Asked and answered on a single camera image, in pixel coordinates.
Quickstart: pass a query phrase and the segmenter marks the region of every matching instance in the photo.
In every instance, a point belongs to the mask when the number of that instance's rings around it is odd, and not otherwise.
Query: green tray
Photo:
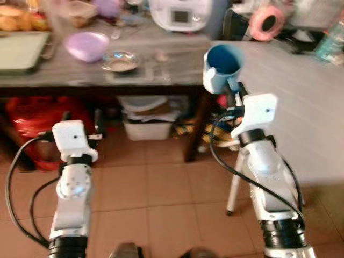
[[[35,71],[50,32],[1,32],[0,74],[27,74]]]

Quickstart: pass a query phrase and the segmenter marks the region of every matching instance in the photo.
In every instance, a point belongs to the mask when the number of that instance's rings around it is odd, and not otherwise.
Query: tripod leg
[[[227,215],[228,216],[231,216],[234,212],[235,201],[237,199],[239,185],[240,185],[240,177],[234,175],[232,178],[230,196],[229,196],[228,202],[227,202]]]
[[[236,171],[241,171],[243,159],[244,159],[244,154],[242,153],[242,150],[239,150],[238,158],[236,160],[235,164],[235,170]],[[233,175],[232,178],[232,185],[231,185],[231,190],[230,190],[230,196],[228,198],[227,202],[227,215],[231,216],[234,212],[235,209],[235,201],[237,200],[237,195],[238,195],[238,190],[240,186],[240,177]]]

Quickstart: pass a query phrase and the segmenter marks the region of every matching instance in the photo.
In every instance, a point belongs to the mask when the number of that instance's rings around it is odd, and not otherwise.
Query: floor tile
[[[312,245],[341,241],[331,218],[317,196],[304,192],[306,207],[303,214],[306,221],[306,239]]]
[[[187,172],[182,164],[148,165],[150,206],[192,202]]]
[[[344,239],[344,206],[342,205],[344,203],[344,185],[316,187],[316,191],[342,239]]]
[[[193,201],[196,203],[227,200],[232,174],[213,162],[195,162],[185,165],[190,177]],[[238,199],[249,198],[249,187],[241,181]]]
[[[87,244],[87,258],[97,258],[100,257],[96,253],[96,246],[97,246],[97,239],[98,239],[98,226],[99,226],[99,218],[101,216],[100,212],[93,212],[91,218],[91,231],[88,237],[88,244]]]
[[[129,140],[122,127],[109,134],[104,149],[103,167],[145,164],[145,142]]]
[[[238,212],[228,217],[225,210],[225,202],[196,204],[202,246],[220,256],[254,254],[254,245],[242,216]]]
[[[103,189],[102,169],[99,167],[92,168],[92,195],[91,208],[92,211],[99,211],[101,209],[101,192]]]
[[[226,152],[226,153],[222,154],[221,158],[227,165],[235,168],[235,164],[237,162],[237,157],[238,157],[237,152]],[[222,167],[220,166],[220,164],[217,161],[213,161],[213,163],[214,163],[214,167],[222,169]],[[223,168],[223,170],[226,172],[226,174],[230,178],[230,185],[231,185],[233,174],[224,168]],[[250,198],[249,184],[244,180],[240,180],[240,186],[239,186],[237,199],[241,200],[241,199],[248,199],[248,198]]]
[[[27,227],[30,222],[23,220],[21,223]],[[1,257],[34,257],[37,244],[20,232],[11,221],[0,221],[0,229]]]
[[[0,220],[10,219],[5,201],[6,174],[0,174]]]
[[[149,208],[152,257],[176,258],[199,246],[200,237],[193,205]]]
[[[263,231],[261,230],[256,218],[252,201],[250,199],[239,201],[238,209],[240,210],[241,216],[248,228],[255,250],[257,252],[263,252],[265,248]]]
[[[19,219],[29,218],[28,211],[30,199],[38,187],[54,179],[56,172],[32,172],[32,173],[15,173],[12,178],[12,200],[17,217]],[[0,175],[1,189],[0,196],[4,196],[5,176]],[[55,184],[45,188],[36,198],[35,216],[47,217],[52,216],[56,209]],[[6,208],[1,209],[1,219],[9,219]]]
[[[149,258],[147,209],[101,212],[96,228],[95,257],[109,257],[123,242],[135,242]]]
[[[145,166],[103,168],[101,211],[147,207]]]
[[[232,151],[230,151],[229,149],[222,148],[219,156],[220,156],[221,159],[222,159],[224,162],[226,162],[229,166],[235,167],[235,164],[236,164],[236,162],[237,162],[238,152],[232,152]]]
[[[344,257],[344,243],[328,243],[313,246],[317,258],[340,258]]]
[[[180,163],[183,149],[178,139],[146,142],[147,164]]]
[[[10,167],[10,163],[2,157],[2,153],[0,152],[0,173],[7,173]]]
[[[46,239],[49,239],[50,231],[52,228],[52,222],[53,222],[53,217],[35,219],[35,223],[36,223],[39,231],[42,233],[42,235]],[[31,230],[31,232],[34,232],[32,228],[33,227],[30,225],[29,229]],[[49,251],[47,249],[45,249],[44,247],[42,247],[40,245],[37,245],[36,243],[33,243],[33,245],[35,246],[34,258],[46,258],[46,257],[48,257]]]

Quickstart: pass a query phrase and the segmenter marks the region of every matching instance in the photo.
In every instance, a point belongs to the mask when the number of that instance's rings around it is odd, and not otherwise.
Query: purple bowl
[[[88,63],[100,60],[108,45],[107,36],[94,32],[76,33],[64,41],[65,48],[73,57]]]

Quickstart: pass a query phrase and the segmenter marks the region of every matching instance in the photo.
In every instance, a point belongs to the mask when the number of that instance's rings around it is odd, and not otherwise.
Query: blue cup
[[[243,65],[243,53],[238,48],[216,45],[204,55],[203,85],[212,94],[224,93],[230,87],[239,91],[238,77]]]

